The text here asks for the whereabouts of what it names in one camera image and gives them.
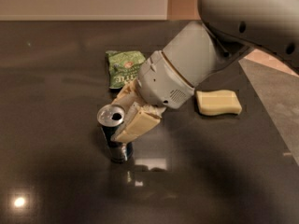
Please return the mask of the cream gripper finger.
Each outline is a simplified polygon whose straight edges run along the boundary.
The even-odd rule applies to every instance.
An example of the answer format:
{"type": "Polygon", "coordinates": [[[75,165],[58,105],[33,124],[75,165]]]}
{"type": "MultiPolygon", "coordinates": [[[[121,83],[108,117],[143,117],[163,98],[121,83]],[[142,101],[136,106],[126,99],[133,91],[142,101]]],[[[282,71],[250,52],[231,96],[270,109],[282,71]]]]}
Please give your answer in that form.
{"type": "Polygon", "coordinates": [[[134,102],[126,113],[123,124],[112,135],[111,140],[120,143],[136,140],[160,123],[165,110],[165,107],[134,102]]]}
{"type": "Polygon", "coordinates": [[[112,101],[113,105],[121,105],[122,107],[130,107],[134,102],[143,104],[144,100],[139,95],[136,88],[136,80],[126,83],[117,97],[112,101]]]}

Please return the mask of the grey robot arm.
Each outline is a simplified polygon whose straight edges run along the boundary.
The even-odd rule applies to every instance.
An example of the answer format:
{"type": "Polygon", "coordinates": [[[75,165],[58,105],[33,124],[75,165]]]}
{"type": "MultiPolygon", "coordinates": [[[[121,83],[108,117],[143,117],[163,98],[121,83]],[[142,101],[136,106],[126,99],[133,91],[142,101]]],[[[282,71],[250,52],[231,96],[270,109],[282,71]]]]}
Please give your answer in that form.
{"type": "Polygon", "coordinates": [[[299,0],[198,0],[200,21],[186,25],[141,65],[114,103],[126,111],[112,135],[129,143],[178,109],[211,74],[260,49],[299,68],[299,0]]]}

